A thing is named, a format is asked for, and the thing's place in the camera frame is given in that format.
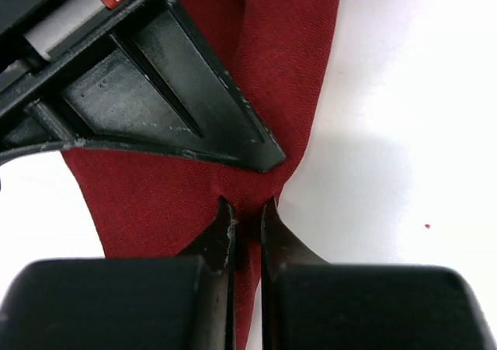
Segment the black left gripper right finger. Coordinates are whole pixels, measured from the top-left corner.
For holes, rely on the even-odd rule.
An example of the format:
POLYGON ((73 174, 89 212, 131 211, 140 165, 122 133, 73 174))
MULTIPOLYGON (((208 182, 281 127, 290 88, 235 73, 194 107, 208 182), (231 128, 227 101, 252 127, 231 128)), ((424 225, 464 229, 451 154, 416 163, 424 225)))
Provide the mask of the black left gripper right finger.
POLYGON ((262 347, 280 347, 276 279, 287 265, 326 265, 327 261, 313 252, 281 220, 276 198, 262 207, 260 224, 261 241, 261 294, 262 294, 262 347))

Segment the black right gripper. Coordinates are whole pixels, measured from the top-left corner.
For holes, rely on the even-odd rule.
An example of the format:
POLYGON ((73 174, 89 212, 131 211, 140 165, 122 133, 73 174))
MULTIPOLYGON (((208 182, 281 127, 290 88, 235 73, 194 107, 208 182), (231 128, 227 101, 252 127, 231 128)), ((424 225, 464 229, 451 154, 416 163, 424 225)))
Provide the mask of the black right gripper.
POLYGON ((47 76, 65 87, 116 47, 100 34, 126 0, 1 0, 1 91, 47 76))

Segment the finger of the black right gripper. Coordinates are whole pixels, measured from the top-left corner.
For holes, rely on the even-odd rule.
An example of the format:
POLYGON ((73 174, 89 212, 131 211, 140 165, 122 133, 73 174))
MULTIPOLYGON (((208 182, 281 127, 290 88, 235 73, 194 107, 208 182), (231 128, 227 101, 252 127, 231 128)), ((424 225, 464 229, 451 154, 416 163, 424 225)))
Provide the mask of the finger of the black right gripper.
POLYGON ((179 0, 126 0, 115 45, 65 87, 1 91, 1 160, 72 148, 134 151, 267 172, 285 154, 179 0))

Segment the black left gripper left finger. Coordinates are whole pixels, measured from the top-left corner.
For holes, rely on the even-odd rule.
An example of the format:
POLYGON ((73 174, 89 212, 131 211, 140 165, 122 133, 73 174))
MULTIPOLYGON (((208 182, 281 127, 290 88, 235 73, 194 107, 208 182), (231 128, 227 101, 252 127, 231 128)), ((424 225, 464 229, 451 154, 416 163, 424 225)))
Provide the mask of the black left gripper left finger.
POLYGON ((212 222, 180 253, 199 262, 193 304, 191 349, 235 349, 235 211, 217 200, 212 222))

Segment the red cloth napkin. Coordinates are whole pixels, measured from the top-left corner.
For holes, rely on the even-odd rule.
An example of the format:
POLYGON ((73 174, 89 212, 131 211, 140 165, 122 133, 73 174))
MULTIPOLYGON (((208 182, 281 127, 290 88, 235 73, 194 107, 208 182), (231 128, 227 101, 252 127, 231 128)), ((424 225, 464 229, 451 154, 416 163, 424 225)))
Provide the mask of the red cloth napkin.
POLYGON ((265 174, 119 151, 65 151, 108 257, 171 256, 235 208, 236 346, 245 348, 261 274, 260 213, 308 145, 339 0, 180 0, 283 148, 265 174))

